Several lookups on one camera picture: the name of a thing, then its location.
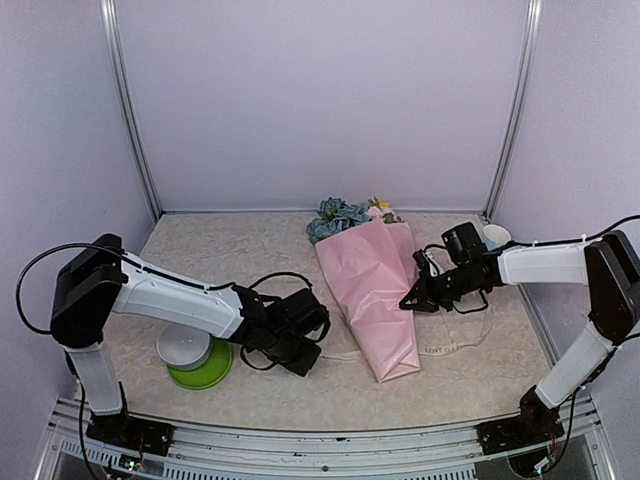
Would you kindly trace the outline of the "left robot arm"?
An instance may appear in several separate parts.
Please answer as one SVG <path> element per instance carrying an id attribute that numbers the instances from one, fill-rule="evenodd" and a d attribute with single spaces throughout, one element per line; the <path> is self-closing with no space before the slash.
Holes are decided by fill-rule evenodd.
<path id="1" fill-rule="evenodd" d="M 272 366 L 304 377 L 315 365 L 331 321 L 328 309 L 305 288 L 284 298 L 261 295 L 235 282 L 206 284 L 143 261 L 122 240 L 104 234 L 77 244 L 79 254 L 58 273 L 50 322 L 102 430 L 121 445 L 140 434 L 103 345 L 111 313 L 139 315 L 191 327 L 258 351 Z"/>

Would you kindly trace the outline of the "pale pink fake flower stem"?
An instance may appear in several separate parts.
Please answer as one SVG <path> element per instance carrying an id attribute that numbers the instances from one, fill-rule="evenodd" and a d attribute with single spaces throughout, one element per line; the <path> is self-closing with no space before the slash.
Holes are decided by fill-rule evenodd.
<path id="1" fill-rule="evenodd" d="M 404 220 L 397 215 L 391 208 L 371 206 L 367 211 L 368 217 L 374 220 L 380 220 L 385 224 L 403 223 Z"/>

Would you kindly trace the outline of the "pink wrapping paper sheet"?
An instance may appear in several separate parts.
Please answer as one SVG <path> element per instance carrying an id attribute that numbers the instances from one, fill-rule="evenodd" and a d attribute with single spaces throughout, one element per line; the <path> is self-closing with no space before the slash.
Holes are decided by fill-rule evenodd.
<path id="1" fill-rule="evenodd" d="M 399 307 L 418 273 L 405 222 L 371 220 L 319 241 L 326 283 L 378 382 L 420 371 L 413 313 Z"/>

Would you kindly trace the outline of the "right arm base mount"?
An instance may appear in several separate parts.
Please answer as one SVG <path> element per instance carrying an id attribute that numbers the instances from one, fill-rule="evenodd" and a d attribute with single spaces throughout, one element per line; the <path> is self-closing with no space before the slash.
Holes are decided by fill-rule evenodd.
<path id="1" fill-rule="evenodd" d="M 520 415 L 480 423 L 476 427 L 484 455 L 493 455 L 562 437 L 564 427 L 552 418 L 542 424 L 527 424 Z"/>

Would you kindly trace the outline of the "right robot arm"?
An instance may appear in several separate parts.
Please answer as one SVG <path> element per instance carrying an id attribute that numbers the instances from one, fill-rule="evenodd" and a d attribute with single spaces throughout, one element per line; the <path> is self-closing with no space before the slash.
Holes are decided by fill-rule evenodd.
<path id="1" fill-rule="evenodd" d="M 639 322 L 639 255 L 618 223 L 588 236 L 546 242 L 508 240 L 490 248 L 471 222 L 441 236 L 453 263 L 440 271 L 427 249 L 414 252 L 419 275 L 400 300 L 403 310 L 457 311 L 472 293 L 499 287 L 525 291 L 555 345 L 563 348 L 552 369 L 520 401 L 511 426 L 523 444 L 535 442 L 558 408 L 605 368 L 618 348 L 636 337 Z"/>

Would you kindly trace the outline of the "yellow fake flower stem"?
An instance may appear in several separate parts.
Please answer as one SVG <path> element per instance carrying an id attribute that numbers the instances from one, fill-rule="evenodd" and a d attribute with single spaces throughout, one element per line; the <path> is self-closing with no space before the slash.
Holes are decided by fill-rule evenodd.
<path id="1" fill-rule="evenodd" d="M 377 197 L 370 198 L 368 200 L 368 205 L 370 209 L 378 209 L 381 211 L 389 210 L 391 208 L 391 205 L 389 202 L 382 199 L 378 199 Z"/>

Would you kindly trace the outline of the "beige printed ribbon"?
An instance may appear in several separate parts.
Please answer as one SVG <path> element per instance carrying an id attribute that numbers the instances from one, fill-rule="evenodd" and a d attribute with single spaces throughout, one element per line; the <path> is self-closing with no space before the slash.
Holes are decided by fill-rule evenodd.
<path id="1" fill-rule="evenodd" d="M 323 342 L 321 358 L 340 363 L 365 363 L 366 359 L 352 335 L 341 306 L 333 296 L 325 298 L 332 322 L 328 338 Z M 446 357 L 469 347 L 480 346 L 491 333 L 494 311 L 461 314 L 439 310 L 436 313 L 413 312 L 414 328 L 420 357 Z"/>

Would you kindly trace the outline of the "blue fake flower bunch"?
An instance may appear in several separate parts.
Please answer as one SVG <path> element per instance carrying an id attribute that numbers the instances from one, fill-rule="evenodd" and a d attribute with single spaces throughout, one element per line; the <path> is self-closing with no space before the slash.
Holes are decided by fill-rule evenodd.
<path id="1" fill-rule="evenodd" d="M 306 226 L 312 245 L 370 221 L 367 203 L 348 203 L 342 198 L 329 197 L 320 202 L 317 217 Z"/>

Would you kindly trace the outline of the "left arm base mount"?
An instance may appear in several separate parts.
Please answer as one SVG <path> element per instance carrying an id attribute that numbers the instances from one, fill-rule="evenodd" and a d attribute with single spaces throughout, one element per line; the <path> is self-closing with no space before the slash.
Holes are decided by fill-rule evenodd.
<path id="1" fill-rule="evenodd" d="M 93 416 L 86 430 L 92 440 L 158 456 L 168 455 L 173 433 L 168 423 L 130 415 Z"/>

